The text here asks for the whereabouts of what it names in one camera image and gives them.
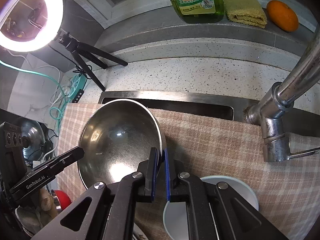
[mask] metal bowl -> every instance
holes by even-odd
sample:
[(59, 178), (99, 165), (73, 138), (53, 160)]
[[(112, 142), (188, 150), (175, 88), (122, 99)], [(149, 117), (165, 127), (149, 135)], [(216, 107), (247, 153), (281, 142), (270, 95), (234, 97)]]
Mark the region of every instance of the metal bowl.
[(166, 142), (159, 124), (142, 104), (117, 99), (100, 107), (86, 123), (79, 139), (84, 157), (78, 170), (86, 188), (97, 181), (119, 182), (148, 160), (151, 147), (158, 150), (157, 167)]

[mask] screw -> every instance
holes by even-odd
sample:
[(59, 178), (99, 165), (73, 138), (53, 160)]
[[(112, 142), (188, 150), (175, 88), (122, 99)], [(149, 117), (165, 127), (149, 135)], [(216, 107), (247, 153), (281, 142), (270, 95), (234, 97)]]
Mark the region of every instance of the screw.
[(189, 177), (190, 177), (190, 174), (186, 171), (183, 171), (180, 173), (180, 178), (182, 178), (182, 179), (187, 179)]
[(96, 183), (94, 184), (94, 188), (95, 188), (95, 189), (101, 189), (101, 188), (103, 188), (103, 187), (104, 187), (104, 183), (101, 182), (101, 181), (98, 181), (98, 182), (96, 182)]
[(218, 188), (219, 189), (227, 189), (228, 188), (228, 184), (225, 182), (219, 182), (218, 183)]
[(142, 177), (142, 173), (140, 171), (136, 171), (132, 173), (132, 177), (134, 177), (135, 179), (139, 179)]

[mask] teal cable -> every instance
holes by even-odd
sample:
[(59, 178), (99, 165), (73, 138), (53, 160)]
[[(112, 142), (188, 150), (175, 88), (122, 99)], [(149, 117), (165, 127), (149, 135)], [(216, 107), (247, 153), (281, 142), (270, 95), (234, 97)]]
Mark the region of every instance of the teal cable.
[(18, 71), (24, 72), (24, 73), (36, 74), (36, 75), (39, 75), (39, 76), (43, 76), (43, 77), (49, 78), (49, 79), (51, 79), (54, 83), (57, 84), (57, 86), (58, 86), (58, 87), (60, 88), (60, 90), (62, 91), (63, 98), (64, 98), (64, 104), (63, 104), (62, 110), (58, 109), (57, 107), (51, 108), (51, 109), (56, 109), (56, 110), (60, 113), (60, 117), (59, 117), (58, 119), (57, 119), (56, 117), (53, 117), (53, 116), (52, 116), (52, 114), (51, 114), (51, 109), (50, 109), (50, 111), (49, 111), (49, 114), (50, 114), (50, 116), (51, 116), (53, 119), (57, 120), (57, 122), (58, 122), (58, 131), (59, 131), (59, 130), (60, 130), (60, 119), (61, 119), (62, 116), (63, 116), (63, 113), (64, 113), (64, 110), (65, 110), (65, 108), (66, 108), (66, 106), (67, 106), (67, 103), (70, 102), (70, 100), (67, 101), (66, 95), (65, 95), (62, 87), (60, 86), (59, 82), (57, 82), (54, 78), (52, 78), (52, 77), (50, 77), (50, 76), (48, 76), (48, 75), (46, 75), (46, 74), (42, 74), (42, 73), (39, 73), (39, 72), (36, 72), (36, 71), (31, 71), (31, 70), (20, 69), (20, 68), (11, 66), (11, 65), (9, 65), (9, 64), (7, 64), (7, 63), (4, 63), (2, 60), (0, 60), (0, 64), (4, 65), (4, 66), (6, 66), (6, 67), (12, 68), (12, 69), (14, 69), (14, 70), (18, 70)]
[[(79, 75), (78, 79), (77, 79), (75, 82), (73, 82), (73, 79), (72, 79), (72, 84), (71, 84), (70, 92), (68, 93), (67, 97), (69, 97), (70, 95), (72, 95), (72, 94), (74, 93), (74, 91), (76, 90), (75, 83), (76, 83), (77, 81), (79, 81), (79, 80), (80, 80), (80, 75)], [(66, 107), (66, 104), (63, 104), (60, 108), (51, 107), (51, 108), (50, 108), (50, 111), (49, 111), (49, 114), (50, 114), (51, 118), (54, 119), (54, 120), (60, 120), (60, 119), (63, 117), (63, 112), (64, 112), (64, 110), (65, 110), (65, 107)], [(55, 109), (55, 110), (58, 111), (58, 114), (59, 114), (59, 115), (58, 115), (57, 117), (52, 116), (51, 110), (53, 110), (53, 109)]]
[(9, 64), (7, 64), (7, 63), (4, 63), (2, 60), (0, 60), (0, 63), (1, 63), (2, 65), (6, 66), (6, 67), (9, 67), (9, 68), (12, 68), (12, 69), (15, 69), (15, 70), (24, 72), (24, 73), (36, 74), (36, 75), (43, 76), (43, 77), (46, 77), (46, 78), (51, 79), (53, 82), (55, 82), (55, 83), (57, 84), (57, 86), (58, 86), (58, 87), (60, 88), (60, 90), (62, 91), (65, 104), (67, 104), (66, 95), (64, 94), (64, 91), (63, 91), (62, 87), (60, 86), (60, 84), (59, 84), (54, 78), (52, 78), (52, 77), (50, 77), (50, 76), (48, 76), (48, 75), (46, 75), (46, 74), (42, 74), (42, 73), (36, 72), (36, 71), (20, 69), (20, 68), (11, 66), (11, 65), (9, 65)]

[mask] plaid towel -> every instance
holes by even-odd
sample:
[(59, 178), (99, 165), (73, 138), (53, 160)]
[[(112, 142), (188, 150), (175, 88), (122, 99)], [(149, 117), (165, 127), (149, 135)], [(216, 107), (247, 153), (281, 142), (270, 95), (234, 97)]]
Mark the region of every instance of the plaid towel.
[[(68, 104), (62, 120), (58, 154), (78, 144), (81, 131), (98, 104)], [(212, 117), (150, 109), (167, 140), (168, 151), (187, 171), (203, 177), (227, 175), (256, 193), (260, 212), (289, 239), (302, 240), (320, 214), (320, 155), (265, 163), (260, 127)], [(290, 134), (292, 151), (318, 147), (320, 138)], [(75, 200), (85, 188), (76, 163), (58, 176), (58, 186)], [(162, 223), (166, 204), (161, 170), (153, 203), (137, 203), (135, 222), (149, 240), (169, 240)]]

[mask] yellow sponge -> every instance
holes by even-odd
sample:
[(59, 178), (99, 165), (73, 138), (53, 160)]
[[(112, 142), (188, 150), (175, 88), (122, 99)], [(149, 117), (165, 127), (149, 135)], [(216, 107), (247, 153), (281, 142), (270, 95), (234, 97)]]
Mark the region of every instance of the yellow sponge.
[(267, 16), (257, 0), (224, 0), (228, 19), (232, 22), (264, 28)]

